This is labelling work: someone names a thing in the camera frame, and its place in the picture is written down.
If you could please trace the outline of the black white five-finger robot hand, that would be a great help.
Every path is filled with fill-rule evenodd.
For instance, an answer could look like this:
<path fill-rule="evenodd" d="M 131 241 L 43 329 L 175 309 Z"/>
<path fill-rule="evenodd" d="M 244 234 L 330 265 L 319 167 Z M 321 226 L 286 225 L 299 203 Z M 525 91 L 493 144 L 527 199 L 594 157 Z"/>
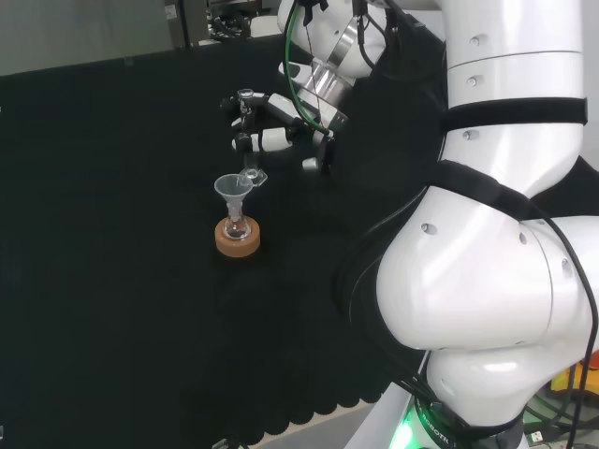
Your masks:
<path fill-rule="evenodd" d="M 266 153 L 286 151 L 300 141 L 310 140 L 316 156 L 305 160 L 306 171 L 330 173 L 336 153 L 336 135 L 348 122 L 345 114 L 325 102 L 320 109 L 309 106 L 309 116 L 329 130 L 325 136 L 302 120 L 293 102 L 280 94 L 239 90 L 221 101 L 220 109 L 231 121 L 231 148 L 243 157 L 247 176 L 256 181 L 261 175 L 257 158 Z"/>

